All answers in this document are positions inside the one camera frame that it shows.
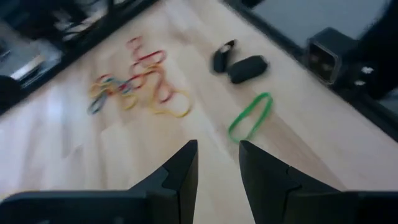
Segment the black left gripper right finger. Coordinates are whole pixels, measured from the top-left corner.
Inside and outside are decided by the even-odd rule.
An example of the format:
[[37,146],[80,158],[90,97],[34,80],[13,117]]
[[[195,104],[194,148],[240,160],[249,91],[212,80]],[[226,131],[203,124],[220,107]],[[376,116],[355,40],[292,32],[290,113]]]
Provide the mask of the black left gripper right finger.
[[239,166],[256,224],[398,224],[398,192],[340,191],[249,141]]

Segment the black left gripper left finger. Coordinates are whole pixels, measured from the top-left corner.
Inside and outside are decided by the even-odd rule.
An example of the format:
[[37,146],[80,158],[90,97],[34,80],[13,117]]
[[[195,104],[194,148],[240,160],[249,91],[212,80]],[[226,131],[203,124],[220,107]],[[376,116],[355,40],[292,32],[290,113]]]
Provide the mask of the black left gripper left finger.
[[198,142],[127,190],[33,191],[0,202],[0,224],[193,224]]

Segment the green rubber band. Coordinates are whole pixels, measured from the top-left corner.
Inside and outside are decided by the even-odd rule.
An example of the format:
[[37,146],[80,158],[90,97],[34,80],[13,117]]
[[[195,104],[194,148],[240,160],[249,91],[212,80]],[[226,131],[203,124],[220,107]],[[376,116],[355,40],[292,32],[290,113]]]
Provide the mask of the green rubber band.
[[[255,107],[262,101],[266,99],[267,103],[265,104],[261,114],[259,115],[257,121],[254,123],[253,127],[247,133],[247,135],[243,138],[236,138],[233,136],[234,129],[238,126],[238,124],[246,117],[248,117],[251,112],[255,109]],[[265,119],[270,115],[271,109],[274,104],[274,99],[269,92],[263,92],[257,95],[252,102],[242,110],[240,114],[235,118],[235,120],[230,124],[228,128],[228,137],[229,139],[234,142],[235,144],[239,144],[242,140],[250,140],[257,130],[260,128],[261,124],[265,121]]]

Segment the red rubber band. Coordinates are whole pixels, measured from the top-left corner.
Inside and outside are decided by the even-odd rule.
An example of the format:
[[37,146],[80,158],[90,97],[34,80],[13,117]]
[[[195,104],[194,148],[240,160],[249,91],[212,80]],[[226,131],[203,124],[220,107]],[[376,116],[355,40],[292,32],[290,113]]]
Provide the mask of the red rubber band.
[[[162,67],[155,67],[154,70],[159,74],[159,79],[154,87],[153,96],[159,101],[159,103],[165,103],[171,99],[174,94],[174,88],[167,82],[165,77],[165,70]],[[165,87],[167,95],[165,98],[160,97],[160,90]]]
[[158,50],[146,55],[142,55],[140,50],[133,50],[131,56],[133,59],[133,63],[129,67],[129,74],[131,76],[129,81],[140,77],[145,69],[150,68],[154,65],[162,64],[163,61],[167,58],[167,53],[164,50]]
[[139,60],[142,47],[142,36],[134,37],[126,43],[126,48],[131,51],[131,57],[134,60]]

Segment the blue rubber band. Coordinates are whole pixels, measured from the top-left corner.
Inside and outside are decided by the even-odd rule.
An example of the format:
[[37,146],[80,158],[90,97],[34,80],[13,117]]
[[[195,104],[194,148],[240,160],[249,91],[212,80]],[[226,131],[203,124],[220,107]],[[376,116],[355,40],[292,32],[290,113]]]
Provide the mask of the blue rubber band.
[[104,106],[108,97],[109,82],[97,81],[89,89],[89,96],[93,99],[88,107],[90,114],[96,114]]

